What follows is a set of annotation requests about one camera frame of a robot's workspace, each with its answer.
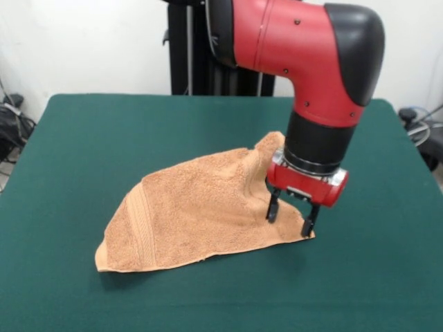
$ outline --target orange towel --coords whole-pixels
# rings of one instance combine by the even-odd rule
[[[271,197],[264,179],[284,136],[273,132],[255,149],[234,149],[163,169],[142,179],[123,199],[96,252],[98,271],[176,268],[214,255],[303,240],[303,218]]]

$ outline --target black stand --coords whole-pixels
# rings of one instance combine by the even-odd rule
[[[273,95],[274,76],[231,69],[213,57],[205,1],[167,2],[170,3],[168,41],[173,95]]]

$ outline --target white wall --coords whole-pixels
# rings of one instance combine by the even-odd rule
[[[370,6],[383,19],[386,58],[376,97],[396,108],[443,102],[443,1],[335,2]],[[160,0],[0,0],[3,83],[25,95],[37,119],[55,93],[169,94],[166,9]],[[278,80],[275,94],[292,95],[292,86]]]

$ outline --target green table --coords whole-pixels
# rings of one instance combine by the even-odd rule
[[[285,132],[290,109],[288,98],[52,98],[0,198],[0,331],[443,331],[442,195],[381,100],[313,241],[96,272],[103,231],[144,175],[252,147]]]

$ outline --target black cylinder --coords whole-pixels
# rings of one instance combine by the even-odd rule
[[[333,174],[345,157],[354,133],[353,127],[328,127],[308,120],[296,112],[289,119],[284,158],[308,174]]]

